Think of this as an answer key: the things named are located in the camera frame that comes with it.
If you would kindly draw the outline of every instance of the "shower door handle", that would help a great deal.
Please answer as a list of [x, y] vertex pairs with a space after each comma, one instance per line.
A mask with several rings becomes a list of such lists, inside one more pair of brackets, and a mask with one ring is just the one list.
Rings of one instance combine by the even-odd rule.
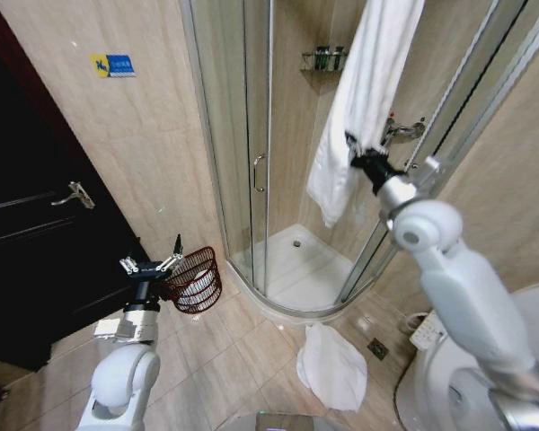
[[261, 159], [265, 159], [266, 158], [266, 154], [260, 154], [258, 155], [255, 160], [253, 161], [253, 188], [255, 189], [255, 191], [259, 192], [259, 193], [263, 193], [265, 191], [265, 189], [263, 187], [258, 187], [257, 183], [258, 183], [258, 163], [260, 162]]

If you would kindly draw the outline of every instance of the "shower faucet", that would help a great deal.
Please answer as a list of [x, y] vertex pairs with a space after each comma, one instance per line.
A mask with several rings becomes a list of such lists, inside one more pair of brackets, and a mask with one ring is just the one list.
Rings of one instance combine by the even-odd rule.
[[424, 120], [425, 118], [421, 118], [420, 121], [408, 128], [407, 126], [396, 123], [395, 120], [390, 117], [385, 123], [384, 138], [381, 141], [381, 145], [385, 148], [389, 148], [389, 145], [391, 145], [396, 136], [405, 136], [409, 138], [408, 140], [417, 139], [423, 135], [423, 132], [425, 131], [425, 124], [422, 123]]

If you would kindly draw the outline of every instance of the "white towel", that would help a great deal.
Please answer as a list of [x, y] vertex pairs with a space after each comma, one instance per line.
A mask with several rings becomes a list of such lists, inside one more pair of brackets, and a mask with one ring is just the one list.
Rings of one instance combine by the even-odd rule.
[[[332, 227], [356, 187], [354, 154], [379, 152], [385, 122], [424, 0], [368, 0], [341, 74], [307, 182], [307, 193]], [[346, 143], [346, 132], [357, 139]]]

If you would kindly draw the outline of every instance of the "wicker basket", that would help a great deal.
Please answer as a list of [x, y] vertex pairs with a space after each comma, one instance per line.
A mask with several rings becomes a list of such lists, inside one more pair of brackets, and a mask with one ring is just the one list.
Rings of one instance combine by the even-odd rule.
[[186, 256], [184, 262], [161, 283], [164, 300], [187, 314], [203, 312], [216, 303], [222, 294], [222, 280], [216, 264], [216, 254], [204, 247]]

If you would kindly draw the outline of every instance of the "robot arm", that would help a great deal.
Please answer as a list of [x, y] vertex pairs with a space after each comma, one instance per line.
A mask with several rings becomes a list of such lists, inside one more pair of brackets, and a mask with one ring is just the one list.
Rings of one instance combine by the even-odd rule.
[[153, 283], [172, 274], [183, 262], [181, 237], [173, 255], [163, 262], [119, 263], [136, 282], [134, 299], [124, 308], [122, 319], [100, 321], [96, 338], [123, 343], [106, 356], [92, 377], [92, 393], [78, 431], [143, 431], [144, 414], [152, 386], [160, 372], [155, 353], [159, 297]]
[[[426, 172], [438, 169], [434, 159], [426, 164]], [[493, 404], [503, 410], [511, 402], [511, 409], [525, 403], [525, 410], [539, 413], [539, 363], [525, 322], [491, 264], [463, 242], [458, 211], [428, 199], [419, 182], [396, 171], [387, 155], [368, 150], [352, 165], [373, 182], [381, 217], [419, 265], [421, 287], [449, 335], [475, 356], [496, 386]]]

